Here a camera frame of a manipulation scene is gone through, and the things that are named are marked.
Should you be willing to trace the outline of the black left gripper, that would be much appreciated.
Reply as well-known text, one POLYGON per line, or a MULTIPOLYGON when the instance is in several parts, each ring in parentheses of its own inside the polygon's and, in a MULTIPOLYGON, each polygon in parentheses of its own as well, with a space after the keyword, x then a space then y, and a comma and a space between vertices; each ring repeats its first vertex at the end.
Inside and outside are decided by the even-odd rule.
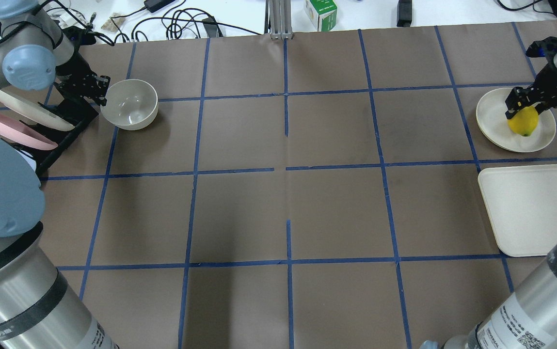
POLYGON ((59 79, 56 88, 64 97, 85 97, 98 105, 107 103, 111 78, 95 73, 79 51, 74 51, 67 62, 56 66, 55 73, 59 79))

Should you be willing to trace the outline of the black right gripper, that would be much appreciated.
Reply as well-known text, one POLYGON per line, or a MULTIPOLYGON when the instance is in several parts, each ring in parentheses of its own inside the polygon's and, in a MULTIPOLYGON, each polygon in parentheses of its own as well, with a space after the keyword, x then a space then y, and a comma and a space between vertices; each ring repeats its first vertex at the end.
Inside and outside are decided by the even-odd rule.
POLYGON ((557 37, 546 37, 533 42, 525 55, 530 58, 544 57, 546 64, 536 75, 533 84, 526 88, 511 89, 505 99, 507 120, 535 104, 536 109, 557 108, 557 37))

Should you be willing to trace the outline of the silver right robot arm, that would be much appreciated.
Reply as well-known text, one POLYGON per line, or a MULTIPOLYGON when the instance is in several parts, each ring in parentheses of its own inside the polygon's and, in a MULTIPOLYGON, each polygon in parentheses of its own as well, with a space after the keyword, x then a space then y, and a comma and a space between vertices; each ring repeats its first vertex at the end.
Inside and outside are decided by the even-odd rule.
MULTIPOLYGON (((505 128, 531 137, 540 115, 557 108, 557 38, 535 41, 528 57, 546 66, 526 88, 515 87, 504 101, 505 128)), ((557 349, 557 243, 545 259, 491 315, 467 335, 447 340, 445 349, 557 349)))

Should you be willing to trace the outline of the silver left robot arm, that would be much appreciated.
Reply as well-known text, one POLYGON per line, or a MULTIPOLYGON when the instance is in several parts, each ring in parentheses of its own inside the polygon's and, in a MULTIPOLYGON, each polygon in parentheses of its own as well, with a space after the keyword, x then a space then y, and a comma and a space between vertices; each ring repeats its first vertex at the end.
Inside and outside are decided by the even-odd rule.
POLYGON ((39 246, 45 198, 39 175, 90 124, 88 100, 106 104, 97 75, 38 0, 0 0, 0 93, 55 86, 56 108, 26 125, 0 114, 0 349, 116 349, 39 246))

